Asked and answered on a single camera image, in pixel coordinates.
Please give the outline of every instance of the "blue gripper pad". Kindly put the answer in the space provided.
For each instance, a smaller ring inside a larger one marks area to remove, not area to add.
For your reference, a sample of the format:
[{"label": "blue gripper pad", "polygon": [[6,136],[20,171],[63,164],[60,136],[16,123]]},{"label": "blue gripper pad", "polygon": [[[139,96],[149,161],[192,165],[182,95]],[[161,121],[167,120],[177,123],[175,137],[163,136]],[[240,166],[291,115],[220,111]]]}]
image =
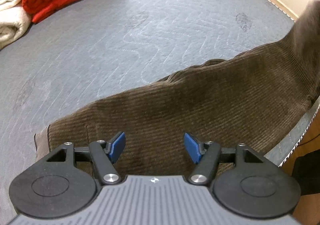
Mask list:
[{"label": "blue gripper pad", "polygon": [[198,164],[202,158],[198,143],[188,134],[184,134],[184,146],[195,164]]},{"label": "blue gripper pad", "polygon": [[111,142],[110,153],[108,154],[112,164],[116,163],[125,148],[125,134],[122,132],[113,142]]}]

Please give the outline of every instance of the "brown fabric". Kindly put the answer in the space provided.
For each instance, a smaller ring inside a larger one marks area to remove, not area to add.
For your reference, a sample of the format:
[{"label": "brown fabric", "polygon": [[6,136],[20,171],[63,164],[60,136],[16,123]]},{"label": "brown fabric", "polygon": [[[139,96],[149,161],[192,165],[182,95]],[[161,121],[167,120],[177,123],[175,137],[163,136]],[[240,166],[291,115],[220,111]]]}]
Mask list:
[{"label": "brown fabric", "polygon": [[281,40],[209,60],[151,85],[95,101],[49,127],[49,148],[126,133],[121,175],[188,174],[183,133],[224,147],[271,150],[320,95],[320,1]]}]

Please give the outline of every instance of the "black cable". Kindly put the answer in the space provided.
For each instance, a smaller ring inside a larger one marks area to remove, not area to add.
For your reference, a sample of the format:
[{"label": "black cable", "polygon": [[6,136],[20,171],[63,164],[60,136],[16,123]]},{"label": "black cable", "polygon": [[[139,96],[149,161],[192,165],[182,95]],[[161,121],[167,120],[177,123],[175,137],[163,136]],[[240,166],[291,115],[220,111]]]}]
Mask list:
[{"label": "black cable", "polygon": [[307,142],[305,142],[305,143],[299,144],[298,147],[300,147],[300,146],[302,146],[302,145],[305,145],[305,144],[307,144],[307,143],[315,140],[315,139],[316,139],[317,137],[319,137],[319,136],[320,136],[320,133],[319,133],[317,136],[315,136],[314,138],[312,138],[311,140],[309,140],[309,141],[307,141]]}]

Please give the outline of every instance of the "gray mat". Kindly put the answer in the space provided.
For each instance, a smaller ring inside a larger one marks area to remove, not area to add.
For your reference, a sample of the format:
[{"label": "gray mat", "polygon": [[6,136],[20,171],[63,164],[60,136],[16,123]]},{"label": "gray mat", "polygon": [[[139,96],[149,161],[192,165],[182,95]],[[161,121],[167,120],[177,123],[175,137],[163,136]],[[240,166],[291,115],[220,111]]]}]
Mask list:
[{"label": "gray mat", "polygon": [[[35,161],[34,133],[98,98],[282,38],[293,21],[267,0],[83,0],[0,52],[0,223],[11,180]],[[316,109],[269,157],[279,164]]]}]

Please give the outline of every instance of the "wooden floor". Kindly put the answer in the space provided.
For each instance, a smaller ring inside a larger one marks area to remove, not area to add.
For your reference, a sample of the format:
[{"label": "wooden floor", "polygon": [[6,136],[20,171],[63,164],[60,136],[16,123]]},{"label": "wooden floor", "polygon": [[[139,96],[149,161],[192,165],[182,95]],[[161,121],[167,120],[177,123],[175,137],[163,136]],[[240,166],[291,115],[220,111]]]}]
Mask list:
[{"label": "wooden floor", "polygon": [[[310,125],[299,146],[283,164],[282,169],[291,175],[297,157],[318,149],[320,149],[320,112]],[[293,216],[303,225],[317,225],[320,223],[320,193],[302,196]]]}]

